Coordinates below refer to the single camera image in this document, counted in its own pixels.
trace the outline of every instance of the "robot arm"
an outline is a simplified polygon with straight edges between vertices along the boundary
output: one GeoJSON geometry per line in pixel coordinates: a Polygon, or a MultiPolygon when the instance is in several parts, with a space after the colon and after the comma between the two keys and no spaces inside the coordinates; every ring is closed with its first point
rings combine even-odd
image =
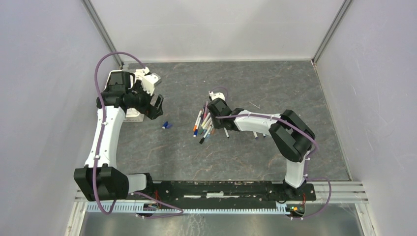
{"type": "Polygon", "coordinates": [[[286,110],[282,114],[268,115],[252,113],[241,108],[236,108],[232,111],[224,101],[222,93],[211,93],[210,99],[212,101],[208,104],[207,108],[210,110],[214,128],[226,128],[227,130],[234,131],[253,131],[272,136],[279,151],[287,159],[287,172],[284,182],[293,190],[305,184],[304,162],[306,155],[310,152],[312,143],[298,132],[294,131],[289,133],[287,130],[291,129],[290,127],[271,119],[271,117],[281,118],[315,139],[314,133],[296,113],[291,110],[286,110]],[[216,118],[234,115],[239,115],[239,117],[216,118]],[[256,115],[267,116],[270,119],[260,118],[256,115]]]}
{"type": "MultiPolygon", "coordinates": [[[[150,74],[147,68],[137,70],[135,74],[120,70],[111,71],[109,74],[106,88],[101,93],[106,109],[105,129],[97,164],[97,190],[101,200],[125,199],[128,192],[146,187],[145,174],[126,176],[117,170],[116,150],[121,125],[129,112],[144,114],[150,119],[163,114],[162,95],[158,96],[154,106],[150,104],[155,86],[159,82],[160,77],[150,74]]],[[[84,168],[78,168],[74,172],[75,181],[89,201],[94,201],[92,169],[95,148],[103,124],[103,109],[98,98],[97,108],[97,128],[89,157],[84,168]]]]}

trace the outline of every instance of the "gray wall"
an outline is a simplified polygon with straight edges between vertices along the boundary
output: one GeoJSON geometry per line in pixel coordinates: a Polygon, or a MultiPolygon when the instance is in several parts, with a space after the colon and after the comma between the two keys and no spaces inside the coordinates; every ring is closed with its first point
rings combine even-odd
{"type": "Polygon", "coordinates": [[[202,61],[311,59],[343,0],[92,2],[118,50],[202,61]]]}
{"type": "Polygon", "coordinates": [[[377,232],[415,235],[417,1],[357,0],[318,73],[377,232]]]}
{"type": "MultiPolygon", "coordinates": [[[[108,53],[81,2],[0,3],[0,235],[63,235],[108,53]]],[[[108,59],[101,83],[115,69],[108,59]]]]}

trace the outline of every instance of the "metal frame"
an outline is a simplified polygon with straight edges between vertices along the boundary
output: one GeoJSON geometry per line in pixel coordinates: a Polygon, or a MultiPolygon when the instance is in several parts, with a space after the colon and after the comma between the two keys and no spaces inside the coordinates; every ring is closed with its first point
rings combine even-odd
{"type": "Polygon", "coordinates": [[[331,37],[333,36],[334,32],[336,31],[337,27],[339,26],[340,22],[343,19],[343,16],[345,15],[346,11],[349,9],[349,6],[351,5],[353,0],[344,0],[342,3],[342,6],[339,8],[339,11],[337,12],[336,16],[333,19],[333,22],[330,25],[330,28],[327,30],[327,33],[325,37],[322,40],[322,43],[320,44],[319,48],[317,49],[317,52],[311,59],[313,64],[316,64],[317,61],[320,59],[320,57],[323,54],[324,49],[326,48],[328,42],[330,41],[331,37]]]}
{"type": "MultiPolygon", "coordinates": [[[[282,183],[281,181],[273,181],[273,183],[282,183]]],[[[323,204],[328,197],[328,183],[327,182],[312,182],[316,191],[316,201],[307,201],[307,204],[323,204]]],[[[365,236],[376,236],[375,229],[372,225],[369,217],[369,202],[366,196],[365,190],[361,182],[354,181],[331,181],[332,194],[330,204],[355,204],[360,224],[365,236]]],[[[111,203],[111,201],[103,201],[104,204],[111,203]]],[[[119,200],[115,207],[119,206],[123,210],[123,206],[130,206],[135,204],[150,203],[148,200],[119,200]]],[[[287,201],[286,204],[300,204],[299,201],[287,201]]],[[[83,193],[78,190],[73,209],[71,212],[68,226],[65,231],[66,236],[78,236],[80,235],[86,212],[94,211],[94,203],[88,203],[83,193]]],[[[199,210],[200,214],[216,213],[215,209],[199,210]]],[[[251,211],[247,212],[232,212],[232,214],[253,214],[251,211]]]]}
{"type": "MultiPolygon", "coordinates": [[[[107,48],[110,50],[110,52],[117,52],[115,45],[113,44],[112,40],[110,39],[109,34],[106,31],[106,28],[104,28],[103,23],[100,20],[100,17],[98,17],[97,12],[95,11],[94,6],[92,5],[90,0],[81,0],[84,7],[86,8],[87,13],[90,15],[95,27],[97,28],[98,32],[101,35],[101,38],[103,38],[104,43],[106,44],[107,48]]],[[[119,55],[113,55],[113,58],[115,59],[116,63],[119,65],[120,68],[123,66],[123,61],[121,60],[119,55]]]]}

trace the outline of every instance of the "cable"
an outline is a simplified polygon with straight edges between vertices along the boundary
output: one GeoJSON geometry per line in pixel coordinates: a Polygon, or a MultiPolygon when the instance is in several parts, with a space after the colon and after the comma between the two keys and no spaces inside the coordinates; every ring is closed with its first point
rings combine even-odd
{"type": "Polygon", "coordinates": [[[161,219],[161,218],[167,218],[167,217],[172,217],[172,216],[177,216],[177,215],[182,215],[182,214],[184,214],[184,210],[183,209],[181,209],[181,208],[178,208],[178,207],[176,207],[176,206],[173,206],[173,205],[169,205],[169,204],[167,204],[167,203],[164,203],[164,202],[162,202],[162,201],[160,201],[160,200],[157,200],[157,199],[155,199],[155,198],[153,198],[153,197],[151,197],[151,196],[149,196],[149,195],[146,195],[146,194],[144,194],[144,193],[141,193],[141,192],[133,192],[134,194],[138,194],[138,195],[141,195],[141,196],[143,196],[143,197],[145,197],[145,198],[148,198],[148,199],[150,199],[150,200],[152,200],[152,201],[155,201],[155,202],[157,202],[157,203],[159,203],[159,204],[161,204],[161,205],[164,205],[164,206],[166,206],[166,207],[169,207],[169,208],[171,208],[171,209],[175,209],[175,210],[179,210],[179,211],[181,211],[181,212],[178,212],[178,213],[172,213],[172,214],[166,214],[166,215],[159,215],[159,216],[148,216],[148,217],[145,217],[145,219],[161,219]]]}
{"type": "Polygon", "coordinates": [[[102,123],[101,123],[101,129],[100,129],[100,134],[98,135],[98,139],[97,139],[97,146],[95,148],[95,157],[94,157],[94,165],[93,165],[93,169],[92,169],[92,189],[94,192],[94,198],[95,201],[97,202],[98,208],[100,209],[100,211],[105,214],[108,215],[110,213],[112,213],[113,208],[115,206],[116,203],[116,199],[113,201],[110,210],[107,212],[104,208],[103,205],[100,202],[100,199],[98,197],[98,192],[97,192],[97,165],[98,165],[98,160],[100,159],[100,146],[101,146],[101,140],[103,139],[103,134],[104,134],[104,127],[106,126],[106,106],[104,104],[104,100],[103,97],[101,96],[101,92],[100,92],[100,87],[98,85],[98,69],[100,68],[101,63],[104,61],[104,59],[108,58],[111,55],[115,55],[115,54],[123,54],[123,55],[127,55],[133,59],[135,59],[143,68],[145,68],[145,66],[142,64],[142,62],[137,59],[134,55],[130,54],[130,53],[125,53],[125,52],[112,52],[112,53],[108,53],[107,55],[105,55],[104,57],[102,57],[98,63],[97,66],[95,67],[95,71],[94,71],[94,83],[95,83],[95,90],[97,91],[97,95],[98,95],[98,99],[100,100],[100,104],[101,104],[101,109],[103,111],[103,117],[102,117],[102,123]]]}
{"type": "Polygon", "coordinates": [[[212,90],[210,90],[210,92],[213,92],[215,89],[224,89],[224,91],[226,92],[226,95],[224,96],[224,98],[227,101],[227,98],[229,97],[229,91],[227,90],[227,88],[224,86],[217,86],[217,87],[214,87],[212,90]]]}
{"type": "Polygon", "coordinates": [[[283,120],[283,119],[278,118],[278,117],[261,115],[261,114],[241,114],[241,115],[238,114],[238,115],[233,115],[233,116],[216,117],[216,118],[217,119],[226,119],[226,118],[238,118],[238,117],[248,117],[248,116],[277,120],[277,121],[291,127],[293,130],[297,131],[302,136],[306,137],[314,145],[314,149],[305,157],[306,162],[305,162],[305,165],[304,165],[304,173],[303,174],[305,176],[306,181],[317,181],[317,180],[325,179],[328,182],[328,198],[327,198],[326,203],[323,205],[323,207],[318,212],[316,212],[314,214],[311,214],[309,216],[306,216],[306,217],[301,217],[300,219],[301,220],[302,219],[307,219],[307,218],[310,218],[310,217],[315,216],[315,215],[319,214],[320,212],[322,212],[328,206],[328,203],[330,202],[330,198],[331,198],[331,183],[330,183],[330,180],[327,177],[312,178],[312,179],[307,178],[307,166],[308,166],[308,162],[309,162],[307,159],[309,159],[309,157],[311,155],[313,155],[314,153],[316,153],[319,150],[319,145],[317,144],[317,142],[312,137],[310,137],[308,134],[306,134],[305,132],[301,131],[300,129],[298,129],[294,125],[290,124],[286,120],[283,120]]]}

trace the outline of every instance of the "gray floor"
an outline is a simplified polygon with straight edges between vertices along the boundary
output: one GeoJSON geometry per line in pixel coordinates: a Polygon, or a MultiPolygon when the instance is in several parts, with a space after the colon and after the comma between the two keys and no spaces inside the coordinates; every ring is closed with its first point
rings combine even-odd
{"type": "MultiPolygon", "coordinates": [[[[321,205],[307,204],[316,212],[321,205]]],[[[81,234],[147,236],[360,236],[363,235],[354,204],[329,205],[321,214],[303,221],[283,215],[188,214],[159,220],[142,220],[133,214],[86,213],[81,234]]]]}
{"type": "MultiPolygon", "coordinates": [[[[137,64],[128,69],[138,68],[137,64]]],[[[297,112],[320,145],[309,177],[348,180],[346,166],[319,79],[309,61],[151,63],[163,82],[164,115],[142,123],[124,123],[117,150],[118,169],[151,173],[154,180],[282,180],[285,159],[271,137],[251,132],[217,131],[203,145],[193,138],[198,111],[215,86],[229,88],[228,105],[252,112],[297,112]],[[164,121],[174,124],[161,129],[164,121]]]]}

